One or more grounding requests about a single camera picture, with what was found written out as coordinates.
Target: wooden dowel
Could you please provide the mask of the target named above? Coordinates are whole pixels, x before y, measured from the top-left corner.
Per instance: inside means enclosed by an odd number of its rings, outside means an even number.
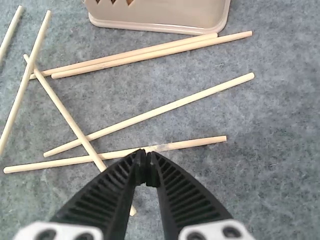
[[[170,150],[186,149],[186,148],[204,146],[209,144],[222,143],[225,141],[227,141],[227,136],[206,137],[206,138],[199,138],[199,139],[193,139],[193,140],[187,140],[187,141],[165,143],[160,145],[136,147],[136,148],[130,148],[130,149],[120,150],[120,151],[105,152],[105,153],[99,154],[99,157],[104,160],[110,160],[110,159],[123,158],[139,149],[144,149],[147,153],[153,152],[153,151],[164,152],[164,151],[170,151]],[[53,160],[53,161],[29,163],[29,164],[16,165],[16,166],[6,166],[3,169],[3,172],[5,174],[11,174],[11,173],[18,173],[18,172],[69,166],[69,165],[75,165],[75,164],[84,164],[92,161],[93,160],[90,156],[79,156],[79,157],[66,158],[66,159]]]
[[[81,68],[76,68],[76,69],[72,69],[72,70],[67,70],[67,71],[63,71],[63,72],[57,72],[57,73],[53,73],[51,75],[51,77],[53,79],[60,79],[60,78],[74,76],[74,75],[90,73],[90,72],[94,72],[94,71],[98,71],[98,70],[102,70],[102,69],[112,68],[112,67],[121,66],[121,65],[125,65],[125,64],[136,63],[139,61],[159,58],[159,57],[163,57],[163,56],[167,56],[167,55],[171,55],[171,54],[182,53],[182,52],[190,51],[190,50],[194,50],[194,49],[200,49],[200,48],[204,48],[204,47],[208,47],[208,46],[212,46],[212,45],[216,45],[216,44],[227,43],[227,42],[231,42],[234,40],[247,38],[250,36],[252,36],[252,31],[240,32],[240,33],[236,33],[236,34],[232,34],[232,35],[228,35],[228,36],[221,36],[221,37],[207,39],[207,40],[203,40],[203,41],[197,41],[197,42],[190,43],[190,44],[176,46],[176,47],[163,49],[163,50],[159,50],[159,51],[153,51],[153,52],[144,53],[144,54],[140,54],[140,55],[136,55],[136,56],[126,57],[126,58],[122,58],[122,59],[118,59],[118,60],[114,60],[114,61],[103,62],[103,63],[85,66],[85,67],[81,67]]]
[[[14,99],[12,109],[10,111],[9,117],[6,121],[6,124],[4,126],[4,129],[3,129],[3,132],[2,132],[2,135],[0,138],[0,155],[3,153],[3,151],[5,149],[5,145],[7,143],[9,134],[11,132],[12,126],[13,126],[15,119],[16,119],[16,116],[18,114],[18,110],[19,110],[20,104],[22,102],[22,98],[24,96],[24,93],[26,91],[26,88],[27,88],[27,85],[29,82],[30,74],[33,71],[34,63],[36,61],[38,52],[40,50],[41,43],[44,40],[46,29],[48,28],[48,25],[49,25],[50,16],[51,16],[51,12],[47,11],[45,14],[44,20],[42,22],[42,25],[40,27],[40,30],[38,32],[38,35],[36,37],[36,40],[35,40],[31,55],[30,55],[30,61],[25,67],[19,90],[18,90],[16,97]]]
[[[4,58],[7,48],[10,44],[10,41],[12,39],[12,36],[14,35],[14,32],[16,30],[16,27],[18,25],[18,22],[20,20],[20,16],[22,12],[24,11],[24,8],[19,5],[17,10],[15,11],[15,14],[10,22],[10,25],[8,27],[8,30],[6,31],[6,34],[4,35],[3,41],[0,46],[0,65],[2,62],[2,59]]]
[[[89,60],[89,61],[83,61],[83,62],[79,62],[79,63],[67,65],[67,66],[61,66],[61,67],[42,71],[41,74],[44,77],[46,77],[55,73],[60,73],[60,72],[64,72],[72,69],[79,69],[79,68],[83,68],[83,67],[87,67],[95,64],[102,64],[102,63],[106,63],[106,62],[110,62],[118,59],[124,59],[124,58],[132,57],[140,54],[151,53],[151,52],[155,52],[163,49],[174,48],[177,46],[195,43],[195,42],[199,42],[207,39],[214,39],[216,37],[218,37],[217,33],[210,33],[210,34],[201,35],[201,36],[189,37],[189,38],[167,42],[159,45],[149,46],[149,47],[145,47],[145,48],[141,48],[133,51],[122,52],[122,53],[111,55],[111,56],[100,57],[100,58]],[[35,78],[36,76],[34,76],[34,74],[30,76],[30,79],[35,79]]]
[[[99,130],[99,131],[96,131],[94,133],[91,133],[91,134],[87,135],[86,137],[87,137],[87,139],[89,141],[92,141],[94,139],[98,139],[98,138],[100,138],[102,136],[105,136],[105,135],[108,135],[110,133],[116,132],[118,130],[124,129],[126,127],[131,126],[131,125],[140,123],[140,122],[142,122],[144,120],[153,118],[155,116],[158,116],[160,114],[166,113],[166,112],[171,111],[173,109],[179,108],[179,107],[184,106],[186,104],[192,103],[192,102],[197,101],[199,99],[203,99],[203,98],[208,97],[208,96],[210,96],[212,94],[215,94],[217,92],[220,92],[220,91],[226,90],[228,88],[237,86],[239,84],[245,83],[247,81],[252,80],[254,77],[255,77],[255,75],[252,72],[248,73],[246,75],[237,77],[237,78],[235,78],[233,80],[224,82],[224,83],[219,84],[217,86],[214,86],[214,87],[208,88],[206,90],[200,91],[198,93],[195,93],[193,95],[187,96],[187,97],[182,98],[180,100],[171,102],[171,103],[169,103],[167,105],[164,105],[164,106],[158,107],[156,109],[153,109],[151,111],[145,112],[145,113],[140,114],[138,116],[135,116],[133,118],[127,119],[127,120],[122,121],[122,122],[119,122],[119,123],[117,123],[115,125],[106,127],[106,128],[104,128],[102,130]],[[61,145],[59,147],[56,147],[56,148],[54,148],[52,150],[49,150],[49,151],[45,152],[43,154],[43,156],[44,157],[49,157],[49,156],[52,156],[52,155],[55,155],[55,154],[58,154],[58,153],[62,153],[64,151],[66,151],[66,150],[69,150],[69,149],[72,149],[72,148],[74,148],[76,146],[79,146],[80,144],[81,144],[80,141],[77,139],[77,140],[68,142],[68,143],[66,143],[64,145]]]
[[[25,61],[28,63],[29,62],[29,57],[28,55],[24,54],[23,55]],[[77,125],[75,120],[72,118],[68,110],[65,108],[63,103],[60,101],[58,98],[57,94],[54,92],[54,90],[50,87],[46,79],[41,75],[40,71],[37,69],[36,65],[33,67],[33,72],[36,76],[36,78],[39,80],[40,84],[43,86],[44,90],[46,93],[49,95],[55,106],[58,108],[66,122],[69,124],[70,128],[72,131],[75,133],[85,150],[88,152],[90,158],[94,161],[95,165],[97,168],[100,170],[100,172],[103,172],[104,170],[107,169],[106,165],[102,162],[101,158],[98,156],[84,133],[81,131],[80,127]]]

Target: basket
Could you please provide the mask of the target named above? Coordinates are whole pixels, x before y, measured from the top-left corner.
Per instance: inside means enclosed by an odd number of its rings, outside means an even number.
[[[231,0],[84,0],[98,27],[203,35],[220,32]]]

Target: ribbed grip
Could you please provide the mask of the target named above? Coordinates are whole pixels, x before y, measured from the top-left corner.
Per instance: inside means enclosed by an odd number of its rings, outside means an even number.
[[[156,166],[157,188],[166,239],[178,239],[183,227],[232,219],[223,205],[189,173],[157,152],[148,153]]]
[[[94,226],[102,230],[104,239],[124,239],[134,190],[140,184],[136,173],[145,158],[145,151],[138,150],[107,168],[70,199],[51,222]]]

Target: floor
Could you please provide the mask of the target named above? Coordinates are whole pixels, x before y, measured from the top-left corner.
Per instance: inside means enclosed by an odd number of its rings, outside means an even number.
[[[41,70],[186,38],[93,26],[80,0],[0,0],[0,39],[26,7],[0,68],[2,132],[47,9],[52,20],[37,58]],[[256,239],[320,236],[320,5],[316,0],[232,0],[221,36],[230,43],[48,78],[85,134],[247,74],[255,79],[92,141],[99,153],[227,135],[225,143],[164,152],[208,188]],[[75,139],[39,82],[29,82],[0,168],[42,162]],[[86,155],[83,147],[50,160]],[[106,161],[110,165],[114,160]],[[0,232],[12,239],[47,221],[99,173],[93,163],[0,173]],[[137,188],[126,240],[163,240],[155,189]]]

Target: bamboo skewer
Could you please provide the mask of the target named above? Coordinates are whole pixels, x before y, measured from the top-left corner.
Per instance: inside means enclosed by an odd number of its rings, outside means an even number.
[[[99,157],[103,160],[110,160],[110,159],[116,159],[116,158],[123,158],[128,154],[131,154],[139,149],[144,149],[146,152],[153,152],[153,151],[164,152],[164,151],[170,151],[170,150],[186,149],[186,148],[198,147],[203,145],[222,143],[225,141],[227,141],[226,136],[199,138],[199,139],[193,139],[193,140],[187,140],[187,141],[165,143],[160,145],[136,147],[136,148],[120,150],[120,151],[105,152],[105,153],[99,154]],[[11,174],[11,173],[18,173],[18,172],[25,172],[25,171],[69,166],[69,165],[75,165],[75,164],[84,164],[92,161],[93,160],[90,156],[79,156],[79,157],[53,160],[53,161],[29,163],[24,165],[6,166],[3,169],[3,172],[5,174]]]
[[[29,62],[29,57],[28,55],[24,54],[23,55],[25,61],[28,63]],[[68,110],[65,108],[63,103],[60,101],[58,98],[57,94],[54,92],[54,90],[50,87],[46,79],[41,75],[40,71],[37,69],[36,65],[34,65],[33,72],[36,75],[37,79],[43,86],[44,90],[46,93],[49,95],[55,106],[58,108],[66,122],[69,124],[70,128],[74,132],[74,134],[77,136],[85,150],[88,152],[89,157],[94,161],[95,165],[97,168],[100,170],[100,172],[103,172],[106,170],[106,165],[102,162],[101,158],[98,156],[90,142],[87,140],[86,136],[84,133],[81,131],[80,127],[77,125],[75,120],[72,118]]]
[[[151,53],[151,52],[174,48],[177,46],[195,43],[195,42],[199,42],[199,41],[203,41],[203,40],[207,40],[207,39],[213,39],[213,38],[216,38],[217,36],[218,36],[217,33],[210,33],[210,34],[201,35],[201,36],[189,37],[186,39],[181,39],[181,40],[167,42],[167,43],[163,43],[163,44],[159,44],[159,45],[149,46],[149,47],[145,47],[145,48],[141,48],[141,49],[137,49],[137,50],[133,50],[133,51],[127,51],[127,52],[123,52],[123,53],[119,53],[119,54],[115,54],[115,55],[111,55],[111,56],[105,56],[105,57],[101,57],[101,58],[97,58],[97,59],[93,59],[93,60],[89,60],[89,61],[79,62],[79,63],[67,65],[67,66],[61,66],[61,67],[42,71],[41,74],[44,77],[46,77],[46,76],[50,76],[55,73],[60,73],[60,72],[64,72],[64,71],[68,71],[68,70],[72,70],[72,69],[79,69],[79,68],[83,68],[83,67],[87,67],[87,66],[91,66],[91,65],[95,65],[95,64],[102,64],[102,63],[106,63],[106,62],[110,62],[110,61],[114,61],[114,60],[118,60],[118,59],[123,59],[123,58],[128,58],[128,57],[132,57],[132,56],[136,56],[136,55],[140,55],[140,54]],[[34,74],[32,74],[30,76],[30,79],[35,79],[35,78],[36,78],[36,76]]]
[[[138,116],[135,116],[133,118],[127,119],[127,120],[122,121],[122,122],[119,122],[119,123],[117,123],[115,125],[112,125],[112,126],[104,128],[104,129],[101,129],[99,131],[96,131],[94,133],[91,133],[91,134],[87,135],[86,138],[89,141],[98,139],[98,138],[103,137],[105,135],[108,135],[110,133],[113,133],[113,132],[116,132],[118,130],[121,130],[121,129],[124,129],[126,127],[129,127],[131,125],[140,123],[140,122],[142,122],[144,120],[153,118],[155,116],[158,116],[160,114],[166,113],[166,112],[171,111],[173,109],[177,109],[177,108],[179,108],[181,106],[184,106],[186,104],[192,103],[194,101],[203,99],[203,98],[208,97],[208,96],[210,96],[212,94],[215,94],[215,93],[218,93],[220,91],[223,91],[223,90],[229,89],[231,87],[237,86],[239,84],[245,83],[247,81],[252,80],[254,77],[255,77],[255,75],[252,72],[248,73],[246,75],[237,77],[237,78],[235,78],[233,80],[230,80],[230,81],[224,82],[222,84],[219,84],[217,86],[214,86],[214,87],[208,88],[206,90],[197,92],[197,93],[195,93],[193,95],[184,97],[184,98],[179,99],[177,101],[171,102],[169,104],[166,104],[166,105],[163,105],[161,107],[155,108],[155,109],[153,109],[151,111],[145,112],[145,113],[140,114]],[[45,152],[43,154],[43,156],[44,157],[49,157],[49,156],[64,152],[66,150],[72,149],[74,147],[77,147],[79,145],[81,145],[81,142],[77,139],[77,140],[68,142],[66,144],[63,144],[63,145],[61,145],[59,147],[56,147],[56,148],[54,148],[52,150],[49,150],[49,151]]]
[[[46,33],[46,30],[49,25],[50,16],[51,16],[51,12],[48,10],[45,14],[44,20],[41,24],[40,30],[39,30],[38,35],[36,37],[33,49],[30,54],[30,60],[25,67],[19,90],[18,90],[16,97],[14,99],[12,109],[10,111],[9,117],[6,121],[6,124],[4,126],[4,129],[3,129],[3,132],[2,132],[2,135],[0,138],[0,155],[3,153],[3,151],[5,149],[5,145],[7,143],[9,134],[11,132],[12,126],[13,126],[15,119],[16,119],[16,116],[18,114],[18,110],[19,110],[20,104],[22,102],[22,98],[24,96],[24,93],[26,91],[26,88],[27,88],[27,85],[29,82],[30,74],[33,70],[34,63],[36,61],[38,52],[41,47],[41,43],[44,40],[45,33]]]
[[[139,61],[159,58],[159,57],[182,53],[182,52],[186,52],[186,51],[190,51],[190,50],[194,50],[194,49],[200,49],[200,48],[204,48],[204,47],[208,47],[208,46],[212,46],[212,45],[227,43],[227,42],[231,42],[234,40],[247,38],[250,36],[252,36],[252,31],[240,32],[240,33],[231,34],[231,35],[227,35],[227,36],[221,36],[221,37],[217,37],[217,38],[193,42],[190,44],[180,45],[180,46],[176,46],[176,47],[172,47],[172,48],[168,48],[168,49],[163,49],[163,50],[153,51],[153,52],[144,53],[144,54],[140,54],[140,55],[130,56],[130,57],[126,57],[126,58],[122,58],[122,59],[118,59],[118,60],[98,63],[95,65],[80,67],[80,68],[67,70],[67,71],[63,71],[63,72],[57,72],[57,73],[53,73],[51,75],[51,77],[53,79],[60,79],[60,78],[75,76],[75,75],[79,75],[79,74],[90,73],[90,72],[94,72],[94,71],[98,71],[98,70],[102,70],[102,69],[107,69],[107,68],[111,68],[111,67],[136,63]]]
[[[18,25],[18,22],[20,20],[20,17],[21,17],[21,14],[23,11],[24,11],[24,8],[21,5],[19,5],[17,10],[15,11],[15,14],[14,14],[11,22],[10,22],[8,30],[6,31],[6,34],[3,38],[3,41],[0,46],[0,64],[6,54],[7,48],[8,48],[10,41],[15,33],[16,27]]]

